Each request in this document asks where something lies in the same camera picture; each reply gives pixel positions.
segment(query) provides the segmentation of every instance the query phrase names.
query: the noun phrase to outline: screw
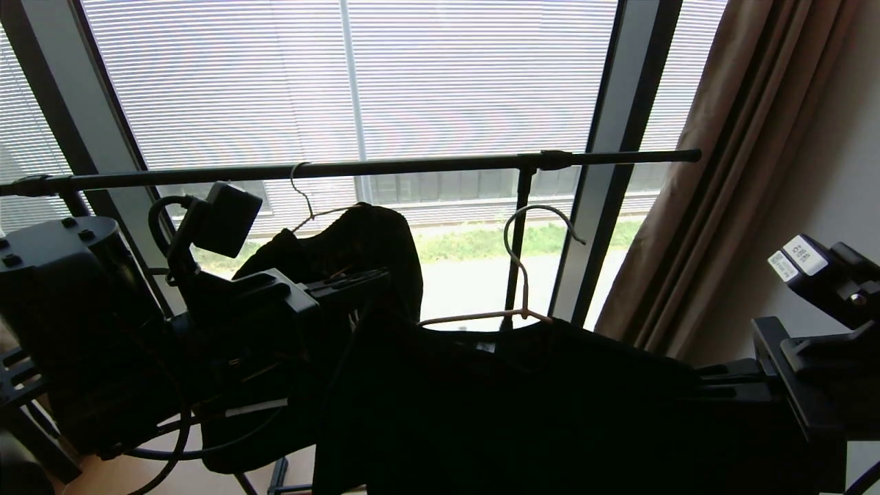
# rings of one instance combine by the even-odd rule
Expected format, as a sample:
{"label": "screw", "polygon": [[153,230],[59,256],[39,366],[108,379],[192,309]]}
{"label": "screw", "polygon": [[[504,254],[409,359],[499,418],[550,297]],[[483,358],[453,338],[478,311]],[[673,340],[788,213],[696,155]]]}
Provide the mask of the screw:
{"label": "screw", "polygon": [[858,293],[849,296],[849,300],[856,306],[865,306],[868,304],[868,299]]}
{"label": "screw", "polygon": [[21,257],[18,255],[6,255],[3,257],[3,264],[6,266],[21,264]]}

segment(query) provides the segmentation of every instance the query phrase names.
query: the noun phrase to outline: hanger hook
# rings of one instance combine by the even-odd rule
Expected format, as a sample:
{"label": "hanger hook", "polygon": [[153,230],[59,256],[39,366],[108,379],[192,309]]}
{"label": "hanger hook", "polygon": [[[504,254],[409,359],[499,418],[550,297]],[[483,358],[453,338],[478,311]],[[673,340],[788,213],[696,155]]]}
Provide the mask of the hanger hook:
{"label": "hanger hook", "polygon": [[293,168],[290,169],[290,186],[293,188],[293,190],[295,190],[297,193],[299,193],[300,196],[305,198],[305,206],[309,209],[309,217],[305,220],[305,222],[308,222],[312,218],[315,218],[315,212],[312,210],[312,202],[309,201],[309,196],[307,196],[303,191],[299,190],[297,188],[297,184],[295,184],[293,182],[293,175],[297,172],[299,167],[301,167],[307,163],[311,163],[311,162],[301,161],[301,162],[297,163],[296,165],[294,165]]}
{"label": "hanger hook", "polygon": [[571,238],[587,245],[587,241],[581,239],[577,233],[575,232],[575,226],[571,224],[571,220],[568,219],[568,215],[562,213],[561,211],[555,209],[553,206],[547,206],[545,204],[530,204],[528,206],[524,206],[519,210],[514,211],[513,215],[510,215],[510,218],[507,219],[507,223],[504,224],[504,249],[507,249],[507,254],[510,255],[511,261],[523,272],[523,307],[529,307],[529,274],[525,271],[525,266],[523,262],[520,261],[519,257],[513,254],[513,249],[510,248],[510,241],[507,238],[507,232],[510,230],[510,224],[519,217],[520,215],[524,215],[528,210],[547,210],[552,211],[556,215],[558,215],[565,222],[565,226],[568,228],[568,233],[571,234]]}

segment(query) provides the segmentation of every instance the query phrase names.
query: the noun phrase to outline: floor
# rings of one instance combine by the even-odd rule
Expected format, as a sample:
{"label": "floor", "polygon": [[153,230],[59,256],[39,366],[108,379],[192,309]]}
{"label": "floor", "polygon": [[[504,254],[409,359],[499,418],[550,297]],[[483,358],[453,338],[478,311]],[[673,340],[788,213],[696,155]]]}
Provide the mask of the floor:
{"label": "floor", "polygon": [[[605,258],[605,266],[599,277],[596,297],[584,325],[592,329],[598,318],[605,296],[611,290],[626,251],[611,251]],[[533,256],[523,259],[530,275],[530,307],[539,313],[547,310],[554,286],[559,256]],[[506,258],[476,260],[472,262],[438,262],[422,267],[424,296],[422,318],[495,311],[504,306],[505,287],[509,261]],[[441,329],[468,329],[471,331],[493,331],[498,329],[500,320],[462,321],[438,325]],[[516,325],[529,321],[517,319]],[[187,450],[201,445],[198,428],[191,432]],[[171,450],[175,437],[153,440],[145,447]],[[313,448],[304,449],[288,456],[286,484],[307,484],[312,480]],[[107,493],[111,495],[129,493],[147,483],[162,468],[162,462],[145,461],[131,457],[118,457],[103,462],[97,457],[86,458],[81,466],[83,475],[72,484],[59,486],[57,493],[62,495],[92,495]],[[265,493],[272,465],[247,473],[258,493]],[[218,475],[207,471],[201,462],[181,462],[172,474],[152,493],[163,494],[210,494],[239,495],[243,493],[232,476]]]}

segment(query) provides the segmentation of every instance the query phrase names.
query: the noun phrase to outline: wire hanger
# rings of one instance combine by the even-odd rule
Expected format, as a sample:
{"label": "wire hanger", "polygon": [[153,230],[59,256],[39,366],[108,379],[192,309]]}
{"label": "wire hanger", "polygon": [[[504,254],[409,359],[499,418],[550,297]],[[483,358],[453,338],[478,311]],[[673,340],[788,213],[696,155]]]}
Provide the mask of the wire hanger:
{"label": "wire hanger", "polygon": [[507,223],[504,224],[504,249],[507,250],[507,254],[510,255],[511,261],[513,261],[516,266],[523,272],[523,307],[519,309],[509,309],[506,311],[493,311],[490,313],[475,313],[475,314],[462,314],[460,316],[446,316],[444,318],[432,318],[430,320],[424,320],[419,322],[419,326],[423,327],[425,325],[432,325],[434,323],[449,323],[451,321],[463,321],[463,320],[482,320],[484,318],[497,318],[499,316],[514,316],[519,314],[523,317],[523,319],[528,318],[529,316],[534,316],[535,318],[544,321],[550,322],[553,321],[550,317],[544,316],[543,314],[535,313],[531,309],[529,309],[529,274],[525,271],[525,266],[523,262],[519,260],[519,257],[513,254],[513,249],[510,248],[510,242],[507,239],[507,232],[510,229],[510,224],[513,223],[520,215],[524,215],[528,210],[548,210],[552,211],[556,215],[559,215],[563,221],[565,221],[565,225],[568,228],[568,233],[571,234],[572,239],[584,244],[587,244],[586,240],[578,237],[575,232],[575,226],[571,225],[571,220],[568,219],[568,216],[565,213],[555,209],[553,206],[547,206],[545,204],[530,204],[528,206],[524,206],[520,208],[510,218],[507,219]]}
{"label": "wire hanger", "polygon": [[307,196],[306,193],[304,193],[303,191],[299,190],[299,188],[297,188],[297,184],[295,184],[293,182],[293,175],[297,172],[297,169],[307,163],[311,163],[311,162],[301,161],[301,162],[297,163],[296,165],[294,165],[293,168],[290,169],[290,186],[293,188],[293,190],[295,190],[297,193],[299,193],[299,195],[301,195],[303,198],[305,198],[305,206],[309,209],[309,217],[306,218],[305,220],[303,220],[302,222],[300,222],[299,225],[293,227],[293,230],[291,230],[292,233],[295,233],[297,230],[299,230],[299,227],[307,224],[309,222],[309,220],[314,220],[316,217],[320,217],[322,215],[329,215],[330,213],[335,213],[337,211],[350,210],[350,209],[354,208],[355,206],[357,206],[357,205],[343,206],[341,208],[333,208],[332,210],[320,211],[318,213],[315,213],[315,211],[312,209],[312,201],[309,200],[309,196]]}

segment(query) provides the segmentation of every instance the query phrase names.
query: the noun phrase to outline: wooden floor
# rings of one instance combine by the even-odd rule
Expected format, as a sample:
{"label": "wooden floor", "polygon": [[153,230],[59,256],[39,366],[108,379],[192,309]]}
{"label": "wooden floor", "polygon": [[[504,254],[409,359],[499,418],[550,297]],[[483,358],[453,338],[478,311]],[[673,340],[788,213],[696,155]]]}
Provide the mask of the wooden floor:
{"label": "wooden floor", "polygon": [[[152,440],[144,445],[147,448],[171,450],[176,440],[175,434]],[[202,444],[199,429],[190,432],[187,450],[199,448]],[[286,484],[308,484],[312,481],[314,447],[303,449],[287,456],[288,467]],[[125,455],[111,461],[101,461],[98,457],[87,457],[80,469],[83,474],[73,483],[56,485],[58,495],[125,495],[150,481],[162,469],[163,462],[146,461]],[[273,465],[247,473],[258,493],[266,493]],[[155,495],[171,494],[210,494],[242,495],[244,492],[234,477],[212,473],[205,469],[201,461],[179,462],[171,475],[155,490]]]}

